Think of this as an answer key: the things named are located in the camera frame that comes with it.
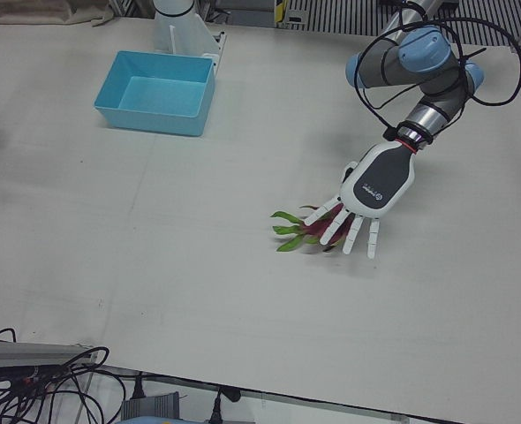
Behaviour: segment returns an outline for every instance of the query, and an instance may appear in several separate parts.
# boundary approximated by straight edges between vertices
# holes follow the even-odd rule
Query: blue box
[[[202,135],[214,90],[209,58],[119,51],[94,106],[119,128]]]

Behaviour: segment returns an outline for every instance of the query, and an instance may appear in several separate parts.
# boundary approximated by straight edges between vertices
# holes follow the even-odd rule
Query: tangled wires
[[[2,329],[11,332],[15,342],[13,329]],[[88,363],[86,358],[102,354],[102,357]],[[121,407],[108,420],[105,419],[102,406],[98,401],[82,389],[80,377],[87,376],[88,382],[93,375],[105,375],[116,380],[126,397],[125,385],[118,375],[101,369],[109,356],[107,347],[95,347],[71,358],[62,365],[46,365],[38,367],[2,367],[0,382],[8,381],[8,388],[0,389],[0,424],[2,423],[37,423],[53,421],[57,398],[63,395],[76,395],[81,404],[81,410],[87,416],[88,424],[107,424],[113,422],[121,412]]]
[[[506,31],[505,29],[501,28],[500,26],[497,26],[496,24],[494,24],[492,22],[488,22],[488,21],[486,21],[484,19],[477,19],[477,18],[444,18],[444,19],[431,19],[431,20],[427,20],[426,19],[426,20],[422,20],[420,22],[413,22],[413,23],[409,23],[409,24],[403,24],[402,19],[401,19],[401,16],[402,16],[401,12],[402,12],[403,8],[407,8],[407,7],[408,6],[405,3],[401,3],[400,4],[400,9],[399,9],[399,11],[400,11],[400,18],[399,18],[400,25],[395,27],[395,28],[393,28],[393,29],[391,29],[391,30],[389,30],[388,32],[386,32],[384,34],[381,34],[377,38],[375,38],[366,47],[366,49],[360,54],[359,62],[357,64],[357,68],[355,70],[355,75],[357,75],[359,73],[359,68],[360,68],[361,64],[363,63],[363,61],[364,61],[365,55],[371,50],[371,48],[374,45],[376,45],[376,43],[380,42],[381,40],[386,39],[389,35],[392,35],[393,33],[396,33],[396,32],[399,32],[399,31],[403,31],[405,33],[409,33],[410,31],[413,31],[413,30],[421,28],[421,27],[434,26],[434,27],[439,27],[440,30],[445,31],[447,34],[450,34],[450,36],[452,38],[452,41],[455,43],[456,48],[457,48],[456,57],[457,57],[457,61],[459,63],[459,69],[458,69],[457,80],[452,85],[453,87],[456,87],[457,85],[460,85],[463,88],[464,92],[466,93],[467,98],[473,100],[474,102],[476,102],[478,104],[484,105],[484,106],[503,106],[505,104],[508,104],[508,103],[512,102],[517,97],[517,95],[519,93],[519,90],[521,88],[521,47],[519,46],[519,44],[517,43],[516,39],[514,38],[514,36],[512,34],[510,34],[508,31]],[[479,54],[479,53],[483,52],[485,49],[481,49],[481,50],[473,53],[472,55],[466,55],[463,52],[463,44],[460,41],[460,37],[458,36],[457,32],[453,28],[451,28],[451,26],[450,26],[450,24],[457,23],[457,22],[468,23],[468,24],[473,24],[473,25],[480,25],[480,26],[484,26],[484,27],[489,28],[489,30],[491,30],[491,31],[496,31],[497,33],[501,34],[506,40],[508,40],[510,46],[516,51],[516,53],[517,53],[517,60],[519,62],[519,76],[518,76],[517,84],[516,84],[512,94],[510,95],[509,98],[507,98],[505,100],[502,100],[500,102],[487,102],[487,101],[481,100],[480,98],[475,96],[474,93],[471,93],[471,91],[468,88],[468,82],[467,82],[467,78],[466,78],[466,73],[465,73],[465,68],[464,67],[466,65],[467,59],[469,59],[470,57],[472,57],[472,56],[474,56],[476,54]],[[370,112],[373,115],[375,115],[376,118],[387,127],[387,132],[388,131],[392,132],[392,131],[395,131],[396,128],[393,125],[391,125],[377,110],[380,110],[386,104],[388,104],[389,102],[391,102],[392,100],[397,98],[399,95],[409,91],[412,88],[417,87],[418,85],[419,84],[415,84],[415,85],[413,85],[411,87],[408,87],[408,88],[402,90],[398,94],[396,94],[393,97],[391,97],[390,99],[388,99],[385,103],[383,103],[379,107],[375,107],[375,106],[373,106],[370,103],[370,101],[368,100],[368,98],[366,96],[365,90],[360,88],[360,87],[358,87],[357,84],[355,84],[355,91],[356,91],[357,96],[359,97],[360,101],[365,105],[365,107],[368,110],[370,110]],[[459,111],[458,117],[456,119],[454,119],[448,125],[445,125],[439,132],[437,132],[434,135],[437,135],[441,131],[444,131],[447,128],[449,128],[451,125],[453,125],[463,115],[463,111],[464,111],[464,103],[463,103],[463,106],[461,107],[461,110]]]

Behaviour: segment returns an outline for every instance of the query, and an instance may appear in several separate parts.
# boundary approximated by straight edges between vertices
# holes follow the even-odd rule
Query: black plug
[[[214,410],[211,413],[211,418],[208,421],[209,424],[223,424],[222,418],[222,389],[220,388],[217,392],[217,397],[214,402]]]
[[[133,388],[133,394],[131,399],[143,399],[146,398],[145,391],[143,390],[143,373],[139,371],[139,375],[135,377],[135,387]]]

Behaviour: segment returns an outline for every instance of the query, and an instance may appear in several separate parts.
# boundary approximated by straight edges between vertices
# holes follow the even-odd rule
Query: white table
[[[117,50],[152,49],[151,21],[0,26],[0,328],[107,345],[121,367],[521,422],[521,95],[469,103],[419,153],[376,260],[366,226],[349,256],[280,254],[269,216],[328,199],[381,141],[344,80],[368,39],[225,29],[206,130],[186,138],[92,105]],[[478,57],[479,95],[507,96],[514,61]]]

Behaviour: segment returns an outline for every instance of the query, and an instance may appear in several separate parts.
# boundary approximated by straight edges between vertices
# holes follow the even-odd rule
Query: robot finger
[[[352,250],[352,245],[355,242],[355,239],[357,238],[357,234],[360,230],[360,225],[363,223],[363,217],[361,215],[355,215],[355,219],[353,220],[351,224],[351,228],[349,229],[349,232],[347,233],[347,238],[345,239],[345,242],[343,244],[343,253],[349,254]]]
[[[333,235],[336,233],[337,230],[339,230],[339,227],[342,223],[344,223],[345,219],[347,219],[347,216],[349,216],[351,212],[349,212],[347,209],[343,208],[341,211],[336,215],[336,217],[333,219],[333,222],[329,225],[329,227],[325,230],[323,235],[320,238],[320,243],[323,245],[326,245]]]
[[[370,223],[370,230],[368,234],[368,258],[374,259],[376,254],[376,244],[378,243],[378,230],[380,228],[380,219],[373,218]]]
[[[339,203],[341,203],[341,201],[339,200],[339,196],[335,196],[333,199],[331,199],[330,201],[326,201],[325,203],[323,203],[323,205],[321,205],[320,207],[318,207],[308,218],[306,218],[304,220],[304,224],[307,225],[308,227],[310,225],[312,225],[315,221],[317,221],[318,219],[320,219],[322,216],[324,216],[325,214],[327,214],[332,208],[334,208],[335,206],[337,206]]]

